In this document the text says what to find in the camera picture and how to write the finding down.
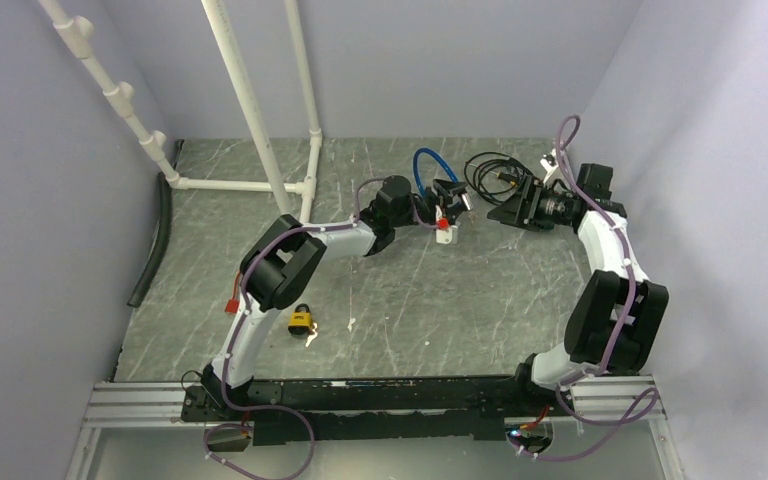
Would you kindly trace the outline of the blue cable lock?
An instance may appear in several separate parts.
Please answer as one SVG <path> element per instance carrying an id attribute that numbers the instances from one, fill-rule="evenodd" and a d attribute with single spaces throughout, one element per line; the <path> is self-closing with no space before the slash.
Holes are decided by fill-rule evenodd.
<path id="1" fill-rule="evenodd" d="M 421 163 L 421 160 L 425 157 L 430 158 L 436 164 L 437 172 L 431 177 L 430 180 L 424 180 L 421 173 L 420 163 Z M 452 167 L 443 159 L 443 157 L 438 152 L 436 152 L 435 150 L 429 147 L 420 147 L 415 151 L 412 158 L 412 171 L 413 171 L 416 186 L 421 193 L 423 193 L 423 190 L 425 187 L 427 186 L 432 187 L 432 182 L 434 179 L 464 182 L 459 179 L 459 177 L 454 172 Z M 470 211 L 472 211 L 473 208 L 474 208 L 474 202 L 471 200 Z"/>

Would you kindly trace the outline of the yellow padlock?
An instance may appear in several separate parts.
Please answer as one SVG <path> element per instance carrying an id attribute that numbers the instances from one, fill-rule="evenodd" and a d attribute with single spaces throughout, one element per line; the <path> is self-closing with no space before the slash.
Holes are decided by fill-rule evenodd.
<path id="1" fill-rule="evenodd" d="M 291 314 L 287 326 L 288 332 L 294 337 L 307 337 L 314 332 L 314 321 L 310 307 L 305 303 L 298 304 Z"/>

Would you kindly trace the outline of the keys of yellow padlock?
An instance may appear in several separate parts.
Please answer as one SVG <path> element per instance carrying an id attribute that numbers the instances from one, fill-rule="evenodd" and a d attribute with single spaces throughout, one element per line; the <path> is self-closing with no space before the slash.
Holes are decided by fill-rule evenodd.
<path id="1" fill-rule="evenodd" d="M 312 342 L 318 337 L 318 324 L 314 322 L 305 340 L 305 347 L 309 348 Z"/>

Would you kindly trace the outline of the red cable padlock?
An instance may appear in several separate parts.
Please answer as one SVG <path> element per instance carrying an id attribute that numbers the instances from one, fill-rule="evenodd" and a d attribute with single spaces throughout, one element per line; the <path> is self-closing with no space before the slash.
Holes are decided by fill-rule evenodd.
<path id="1" fill-rule="evenodd" d="M 241 278 L 242 278 L 242 273 L 237 272 L 234 279 L 233 286 L 232 286 L 230 298 L 228 299 L 224 308 L 225 313 L 228 315 L 235 315 L 239 310 Z"/>

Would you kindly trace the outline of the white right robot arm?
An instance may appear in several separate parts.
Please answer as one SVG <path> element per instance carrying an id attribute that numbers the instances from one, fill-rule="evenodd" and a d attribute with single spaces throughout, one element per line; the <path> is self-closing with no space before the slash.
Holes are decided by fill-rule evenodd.
<path id="1" fill-rule="evenodd" d="M 511 388 L 517 411 L 534 415 L 550 391 L 588 375 L 634 375 L 645 365 L 669 293 L 639 266 L 627 236 L 626 211 L 611 199 L 612 168 L 587 163 L 570 191 L 528 175 L 517 192 L 487 217 L 533 232 L 573 229 L 584 246 L 590 278 L 567 321 L 563 339 L 531 355 Z"/>

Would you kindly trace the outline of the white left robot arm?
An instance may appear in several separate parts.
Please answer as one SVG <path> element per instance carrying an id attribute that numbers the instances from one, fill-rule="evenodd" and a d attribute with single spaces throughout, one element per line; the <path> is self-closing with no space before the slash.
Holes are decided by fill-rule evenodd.
<path id="1" fill-rule="evenodd" d="M 234 320 L 220 352 L 201 374 L 208 407 L 221 419 L 245 411 L 269 331 L 279 314 L 297 303 L 322 262 L 375 255 L 402 227 L 447 231 L 473 208 L 465 182 L 435 180 L 421 191 L 399 175 L 375 182 L 375 196 L 348 220 L 311 224 L 282 215 L 241 261 Z"/>

